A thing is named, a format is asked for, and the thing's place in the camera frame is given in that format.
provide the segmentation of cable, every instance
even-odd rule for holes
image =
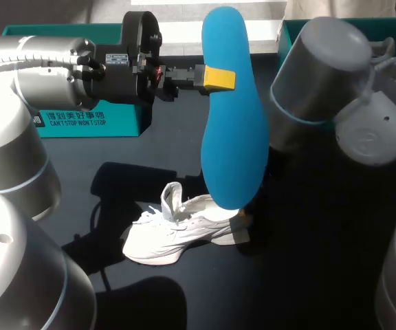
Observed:
[[[102,207],[102,202],[99,201],[96,206],[94,206],[93,212],[91,213],[91,218],[89,220],[89,231],[93,232],[97,227],[96,215]],[[104,268],[100,269],[100,277],[102,277],[104,288],[107,292],[111,292],[111,285],[109,284],[107,273]]]
[[[105,66],[90,56],[63,56],[61,53],[52,52],[0,52],[0,65],[17,62],[49,61],[63,65],[86,65],[92,69],[105,70]]]

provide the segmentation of teal bin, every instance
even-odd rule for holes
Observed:
[[[5,36],[77,36],[99,43],[118,43],[121,24],[9,25]],[[42,138],[138,136],[142,109],[100,101],[90,112],[41,110],[34,122]]]
[[[369,41],[383,41],[392,37],[396,44],[396,18],[384,19],[345,19],[359,29]],[[280,34],[278,60],[279,67],[287,57],[294,41],[308,20],[283,21],[282,33]]]

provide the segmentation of shoe insole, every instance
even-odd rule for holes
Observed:
[[[247,30],[231,7],[211,11],[203,22],[204,63],[236,72],[234,91],[210,94],[201,148],[209,193],[225,209],[244,207],[257,193],[267,165],[268,125],[254,82]]]

